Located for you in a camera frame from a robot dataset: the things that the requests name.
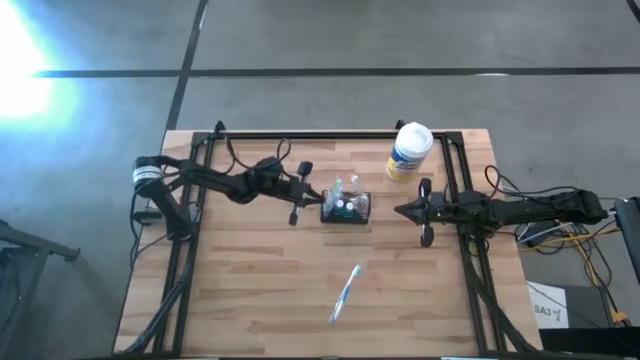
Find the small bottle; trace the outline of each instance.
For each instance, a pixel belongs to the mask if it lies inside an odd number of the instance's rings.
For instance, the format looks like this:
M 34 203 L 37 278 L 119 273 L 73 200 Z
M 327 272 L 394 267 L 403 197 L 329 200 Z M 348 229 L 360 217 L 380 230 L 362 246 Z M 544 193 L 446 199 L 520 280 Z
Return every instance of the small bottle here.
M 353 197 L 350 201 L 355 206 L 355 209 L 360 214 L 367 214 L 369 210 L 369 197 L 362 191 L 360 180 L 358 175 L 351 175 L 351 185 L 353 186 Z
M 322 204 L 322 211 L 329 212 L 336 206 L 336 203 L 340 201 L 342 197 L 342 179 L 339 177 L 336 178 L 335 184 L 329 189 L 326 198 L 324 199 L 324 203 Z
M 411 181 L 433 145 L 433 134 L 427 127 L 412 122 L 398 131 L 387 161 L 387 174 L 394 181 Z

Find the wipes canister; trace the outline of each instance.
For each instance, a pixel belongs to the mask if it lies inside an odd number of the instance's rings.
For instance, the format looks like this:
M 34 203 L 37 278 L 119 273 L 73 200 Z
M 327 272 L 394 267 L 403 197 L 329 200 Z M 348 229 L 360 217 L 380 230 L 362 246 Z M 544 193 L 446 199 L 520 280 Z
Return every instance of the wipes canister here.
M 433 134 L 427 127 L 416 122 L 403 126 L 387 161 L 389 177 L 399 182 L 413 179 L 432 144 Z

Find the toothbrush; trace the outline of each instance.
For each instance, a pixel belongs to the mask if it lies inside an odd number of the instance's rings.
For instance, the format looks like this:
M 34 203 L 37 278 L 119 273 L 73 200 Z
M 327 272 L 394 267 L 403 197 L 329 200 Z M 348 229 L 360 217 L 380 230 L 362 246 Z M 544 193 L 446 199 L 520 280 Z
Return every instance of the toothbrush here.
M 356 265 L 353 268 L 353 271 L 351 272 L 351 276 L 349 276 L 349 280 L 347 280 L 347 283 L 344 285 L 344 289 L 342 289 L 342 293 L 338 298 L 338 302 L 336 303 L 336 306 L 333 308 L 333 312 L 329 317 L 329 323 L 331 324 L 331 326 L 335 325 L 336 320 L 338 320 L 338 318 L 340 317 L 342 308 L 344 307 L 344 304 L 347 302 L 347 297 L 349 297 L 351 282 L 353 281 L 354 278 L 358 277 L 358 275 L 360 275 L 360 265 Z

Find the label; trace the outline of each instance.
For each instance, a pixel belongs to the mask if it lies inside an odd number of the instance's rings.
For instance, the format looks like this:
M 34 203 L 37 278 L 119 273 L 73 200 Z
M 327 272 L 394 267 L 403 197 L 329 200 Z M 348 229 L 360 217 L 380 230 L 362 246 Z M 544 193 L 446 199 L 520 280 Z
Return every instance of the label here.
M 393 149 L 391 149 L 389 161 L 387 161 L 387 173 L 395 181 L 409 181 L 418 172 L 423 160 L 424 158 L 411 159 L 404 157 L 394 146 Z
M 529 298 L 539 329 L 567 329 L 567 298 L 563 288 L 527 281 Z
M 137 183 L 142 179 L 157 179 L 162 176 L 162 171 L 156 166 L 141 166 L 133 170 L 133 183 Z

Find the yellow cable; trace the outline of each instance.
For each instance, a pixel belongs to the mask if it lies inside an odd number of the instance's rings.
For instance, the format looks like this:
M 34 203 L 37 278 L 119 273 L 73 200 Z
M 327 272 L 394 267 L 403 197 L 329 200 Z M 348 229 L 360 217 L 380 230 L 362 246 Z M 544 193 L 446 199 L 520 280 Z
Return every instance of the yellow cable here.
M 611 233 L 614 233 L 614 232 L 617 232 L 617 231 L 619 231 L 618 228 L 612 227 L 612 228 L 609 228 L 607 230 L 601 231 L 600 233 L 596 234 L 595 236 L 611 234 Z M 568 236 L 568 237 L 563 237 L 563 238 L 560 238 L 560 239 L 553 239 L 553 240 L 545 241 L 542 244 L 536 245 L 534 247 L 521 248 L 521 249 L 518 249 L 518 251 L 520 251 L 520 252 L 535 251 L 536 249 L 539 249 L 539 248 L 541 248 L 541 247 L 543 247 L 545 245 L 555 244 L 555 243 L 558 243 L 558 242 L 564 242 L 564 241 L 570 241 L 570 240 L 582 240 L 582 239 L 595 237 L 595 236 L 592 235 L 592 234 L 591 235 Z
M 598 281 L 596 280 L 596 273 L 593 269 L 593 264 L 591 263 L 591 259 L 589 259 L 589 257 L 587 256 L 587 253 L 584 251 L 584 249 L 582 248 L 582 245 L 580 245 L 580 242 L 578 240 L 573 240 L 573 242 L 576 244 L 575 246 L 576 251 L 578 251 L 580 255 L 582 255 L 584 262 L 587 264 L 587 268 L 589 269 L 589 277 L 591 278 L 591 283 L 593 284 L 593 286 L 598 286 Z

